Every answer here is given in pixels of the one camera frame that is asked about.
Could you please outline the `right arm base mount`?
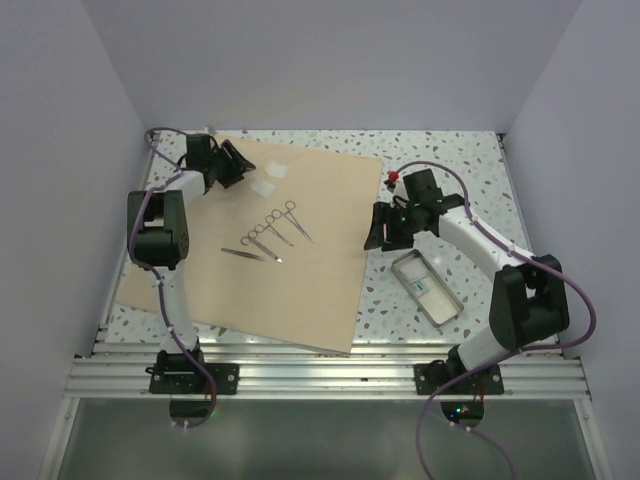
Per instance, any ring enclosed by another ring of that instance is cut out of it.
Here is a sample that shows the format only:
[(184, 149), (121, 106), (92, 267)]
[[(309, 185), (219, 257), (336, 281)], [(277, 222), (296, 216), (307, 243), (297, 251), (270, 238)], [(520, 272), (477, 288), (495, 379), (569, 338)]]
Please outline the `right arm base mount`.
[(439, 391), (440, 395), (502, 395), (505, 387), (501, 370), (492, 365), (484, 370), (467, 373), (450, 361), (434, 360), (413, 366), (415, 390), (428, 396)]

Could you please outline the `green white suture packet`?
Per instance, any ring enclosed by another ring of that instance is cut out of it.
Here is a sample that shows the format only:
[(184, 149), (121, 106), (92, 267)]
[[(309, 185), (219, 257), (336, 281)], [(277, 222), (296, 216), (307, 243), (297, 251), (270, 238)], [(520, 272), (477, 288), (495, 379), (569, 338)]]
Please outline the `green white suture packet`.
[(433, 278), (431, 276), (416, 278), (411, 282), (411, 286), (415, 296), (421, 298), (434, 289)]

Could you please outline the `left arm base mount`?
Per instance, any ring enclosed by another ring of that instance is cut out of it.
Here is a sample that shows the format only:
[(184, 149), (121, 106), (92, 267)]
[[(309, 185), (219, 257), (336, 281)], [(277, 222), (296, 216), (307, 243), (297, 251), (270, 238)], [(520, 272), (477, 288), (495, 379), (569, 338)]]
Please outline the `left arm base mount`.
[(201, 351), (194, 352), (196, 366), (184, 354), (161, 351), (153, 366), (145, 368), (150, 376), (149, 392), (152, 394), (196, 395), (210, 394), (215, 383), (217, 395), (235, 395), (240, 378), (240, 366), (236, 363), (215, 363), (204, 360)]

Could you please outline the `white gauze pad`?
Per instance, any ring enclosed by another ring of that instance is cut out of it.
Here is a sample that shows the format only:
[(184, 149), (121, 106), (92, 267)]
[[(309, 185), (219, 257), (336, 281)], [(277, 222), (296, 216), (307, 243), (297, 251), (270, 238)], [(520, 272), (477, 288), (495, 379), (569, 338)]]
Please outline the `white gauze pad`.
[(412, 261), (403, 263), (400, 267), (400, 272), (410, 282), (419, 281), (425, 278), (429, 273), (428, 269), (420, 259), (413, 259)]
[(288, 167), (286, 165), (278, 164), (275, 162), (269, 162), (265, 168), (265, 172), (267, 175), (277, 179), (284, 179), (286, 177), (287, 171)]
[(264, 179), (255, 179), (251, 182), (250, 187), (263, 198), (270, 198), (276, 190), (276, 186)]
[(420, 298), (422, 309), (436, 323), (443, 323), (448, 318), (455, 315), (456, 304), (441, 292), (430, 291)]

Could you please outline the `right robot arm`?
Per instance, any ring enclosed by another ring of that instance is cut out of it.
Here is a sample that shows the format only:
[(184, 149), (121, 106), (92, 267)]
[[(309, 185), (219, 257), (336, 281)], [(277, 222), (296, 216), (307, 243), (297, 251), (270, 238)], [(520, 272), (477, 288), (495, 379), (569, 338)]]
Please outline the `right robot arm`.
[(466, 191), (444, 194), (430, 169), (406, 176), (393, 171), (385, 185), (393, 197), (374, 204), (365, 250), (409, 249), (417, 234), (429, 232), (464, 253), (492, 283), (487, 327), (430, 365), (439, 383), (468, 392), (480, 382), (481, 366), (568, 328), (562, 268), (554, 256), (508, 245), (471, 210)]

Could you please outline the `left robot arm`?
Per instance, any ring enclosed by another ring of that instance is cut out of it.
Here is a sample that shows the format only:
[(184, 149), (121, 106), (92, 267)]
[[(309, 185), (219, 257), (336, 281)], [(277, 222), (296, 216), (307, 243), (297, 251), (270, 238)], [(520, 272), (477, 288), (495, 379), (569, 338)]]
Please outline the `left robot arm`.
[(185, 153), (174, 162), (164, 184), (131, 191), (127, 197), (127, 251), (142, 269), (157, 298), (157, 317), (165, 332), (161, 359), (183, 358), (172, 379), (185, 392), (201, 390), (208, 369), (187, 305), (184, 273), (190, 250), (186, 206), (216, 184), (225, 189), (239, 183), (256, 166), (228, 140), (210, 133), (186, 133)]

